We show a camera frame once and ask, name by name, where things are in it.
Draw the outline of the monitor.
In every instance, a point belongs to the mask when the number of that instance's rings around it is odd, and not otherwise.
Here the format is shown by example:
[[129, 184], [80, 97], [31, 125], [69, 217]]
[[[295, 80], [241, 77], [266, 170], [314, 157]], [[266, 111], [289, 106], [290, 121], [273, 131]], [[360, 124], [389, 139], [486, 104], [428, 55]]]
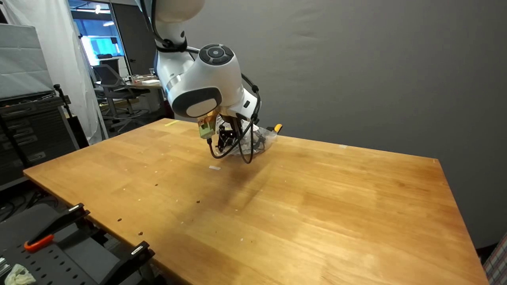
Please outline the monitor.
[[92, 66], [99, 65], [99, 60], [125, 55], [121, 40], [107, 36], [82, 36], [81, 43]]

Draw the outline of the stand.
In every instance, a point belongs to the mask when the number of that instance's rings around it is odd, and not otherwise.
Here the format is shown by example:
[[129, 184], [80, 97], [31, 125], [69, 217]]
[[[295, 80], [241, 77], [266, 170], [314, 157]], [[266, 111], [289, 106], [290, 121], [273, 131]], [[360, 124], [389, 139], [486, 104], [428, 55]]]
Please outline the stand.
[[58, 96], [61, 98], [61, 100], [63, 101], [63, 103], [64, 103], [63, 107], [65, 108], [65, 110], [67, 112], [68, 118], [73, 118], [74, 115], [72, 114], [71, 109], [69, 107], [69, 103], [67, 102], [68, 98], [65, 96], [61, 86], [59, 84], [54, 84], [53, 88], [56, 91], [56, 93], [58, 94]]

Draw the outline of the white curtain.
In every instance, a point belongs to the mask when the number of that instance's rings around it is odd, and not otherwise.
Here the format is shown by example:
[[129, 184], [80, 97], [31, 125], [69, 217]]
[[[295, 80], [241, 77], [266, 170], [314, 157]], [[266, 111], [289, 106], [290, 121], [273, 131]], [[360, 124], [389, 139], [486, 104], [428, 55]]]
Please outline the white curtain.
[[109, 138], [91, 82], [90, 65], [67, 0], [3, 0], [8, 20], [36, 29], [50, 77], [71, 101], [90, 145]]

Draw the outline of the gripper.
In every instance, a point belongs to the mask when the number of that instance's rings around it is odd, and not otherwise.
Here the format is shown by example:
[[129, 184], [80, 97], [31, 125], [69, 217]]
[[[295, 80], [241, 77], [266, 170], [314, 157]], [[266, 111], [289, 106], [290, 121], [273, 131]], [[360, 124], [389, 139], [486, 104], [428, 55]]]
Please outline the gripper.
[[237, 140], [237, 132], [243, 131], [243, 119], [219, 115], [217, 151], [221, 154], [231, 148]]

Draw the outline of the black perforated workbench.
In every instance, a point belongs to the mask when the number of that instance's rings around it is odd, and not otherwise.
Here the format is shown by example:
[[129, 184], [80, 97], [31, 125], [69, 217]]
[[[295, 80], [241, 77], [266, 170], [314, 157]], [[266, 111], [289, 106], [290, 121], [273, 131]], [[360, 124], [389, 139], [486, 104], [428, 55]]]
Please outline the black perforated workbench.
[[91, 238], [87, 217], [58, 231], [48, 246], [27, 252], [24, 243], [60, 213], [47, 205], [36, 205], [0, 222], [0, 285], [15, 264], [26, 267], [36, 285], [99, 285], [122, 259], [107, 254]]

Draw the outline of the plaid fabric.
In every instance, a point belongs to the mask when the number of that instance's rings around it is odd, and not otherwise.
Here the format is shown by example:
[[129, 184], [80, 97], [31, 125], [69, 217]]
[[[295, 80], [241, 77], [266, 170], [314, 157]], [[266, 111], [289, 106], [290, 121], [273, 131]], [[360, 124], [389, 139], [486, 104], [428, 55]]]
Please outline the plaid fabric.
[[483, 265], [489, 285], [507, 285], [507, 233]]

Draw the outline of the office chair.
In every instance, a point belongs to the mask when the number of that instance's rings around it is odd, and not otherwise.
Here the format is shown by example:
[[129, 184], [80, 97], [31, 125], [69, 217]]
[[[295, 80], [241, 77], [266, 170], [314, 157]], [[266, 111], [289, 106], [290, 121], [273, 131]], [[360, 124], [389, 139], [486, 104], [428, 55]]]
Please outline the office chair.
[[[131, 101], [150, 93], [150, 90], [130, 87], [109, 65], [96, 65], [92, 69], [99, 76], [100, 86], [105, 94], [109, 110], [112, 112], [112, 125], [109, 131], [121, 134], [129, 125], [146, 125], [147, 123], [141, 117], [150, 111], [148, 109], [135, 110]], [[124, 100], [127, 103], [125, 114], [120, 114], [116, 110], [115, 99]]]

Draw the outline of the grey padded panel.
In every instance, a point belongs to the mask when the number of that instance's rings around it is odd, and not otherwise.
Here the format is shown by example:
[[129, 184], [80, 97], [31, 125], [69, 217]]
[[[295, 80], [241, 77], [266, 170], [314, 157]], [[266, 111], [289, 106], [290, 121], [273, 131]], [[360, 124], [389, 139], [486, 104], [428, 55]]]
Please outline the grey padded panel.
[[53, 91], [35, 27], [0, 24], [0, 100]]

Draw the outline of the black clamp with orange trigger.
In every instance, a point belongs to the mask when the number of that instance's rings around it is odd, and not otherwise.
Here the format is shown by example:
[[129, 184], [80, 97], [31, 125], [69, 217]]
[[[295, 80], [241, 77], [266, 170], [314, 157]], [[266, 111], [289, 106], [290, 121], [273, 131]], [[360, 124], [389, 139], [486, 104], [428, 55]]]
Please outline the black clamp with orange trigger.
[[54, 235], [74, 224], [81, 222], [90, 215], [90, 211], [84, 208], [82, 203], [79, 203], [68, 210], [65, 210], [48, 222], [36, 235], [27, 240], [23, 247], [29, 253], [35, 253], [42, 248], [48, 246], [54, 239]]

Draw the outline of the crumpled white cloth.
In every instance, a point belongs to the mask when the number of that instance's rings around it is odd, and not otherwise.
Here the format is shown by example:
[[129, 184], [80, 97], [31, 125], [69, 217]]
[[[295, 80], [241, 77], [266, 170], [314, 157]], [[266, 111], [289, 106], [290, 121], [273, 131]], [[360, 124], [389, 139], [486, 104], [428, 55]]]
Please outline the crumpled white cloth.
[[15, 264], [7, 273], [4, 285], [36, 285], [36, 278], [26, 267]]

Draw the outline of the clear plastic bag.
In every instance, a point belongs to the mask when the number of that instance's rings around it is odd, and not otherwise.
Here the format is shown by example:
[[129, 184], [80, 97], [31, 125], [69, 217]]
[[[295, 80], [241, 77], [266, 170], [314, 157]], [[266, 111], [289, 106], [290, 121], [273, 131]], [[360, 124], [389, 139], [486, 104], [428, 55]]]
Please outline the clear plastic bag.
[[[219, 117], [217, 117], [216, 127], [218, 133]], [[241, 154], [244, 154], [248, 156], [251, 154], [251, 151], [253, 151], [253, 154], [262, 153], [272, 146], [277, 136], [278, 134], [275, 132], [268, 131], [266, 128], [262, 128], [257, 125], [253, 125], [252, 130], [248, 128], [246, 135], [240, 140], [240, 143], [235, 148], [232, 148], [232, 151], [230, 151], [229, 155], [239, 156]], [[214, 150], [217, 154], [220, 154], [217, 151], [217, 144], [214, 146]]]

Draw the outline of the desk with clutter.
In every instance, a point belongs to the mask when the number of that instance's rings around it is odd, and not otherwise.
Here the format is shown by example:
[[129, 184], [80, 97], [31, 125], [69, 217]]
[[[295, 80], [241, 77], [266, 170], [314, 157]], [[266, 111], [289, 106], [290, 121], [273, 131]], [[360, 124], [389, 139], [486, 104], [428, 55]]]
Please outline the desk with clutter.
[[152, 74], [130, 75], [125, 77], [125, 80], [127, 85], [134, 89], [148, 91], [142, 94], [139, 99], [143, 109], [147, 109], [150, 112], [157, 112], [163, 107], [164, 96], [157, 76]]

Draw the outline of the black tool cabinet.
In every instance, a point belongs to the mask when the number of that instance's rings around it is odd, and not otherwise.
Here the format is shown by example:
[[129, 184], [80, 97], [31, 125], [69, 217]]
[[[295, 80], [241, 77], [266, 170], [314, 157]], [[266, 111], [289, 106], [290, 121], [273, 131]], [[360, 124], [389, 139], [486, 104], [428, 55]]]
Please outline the black tool cabinet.
[[55, 91], [0, 100], [0, 191], [25, 180], [23, 170], [78, 150]]

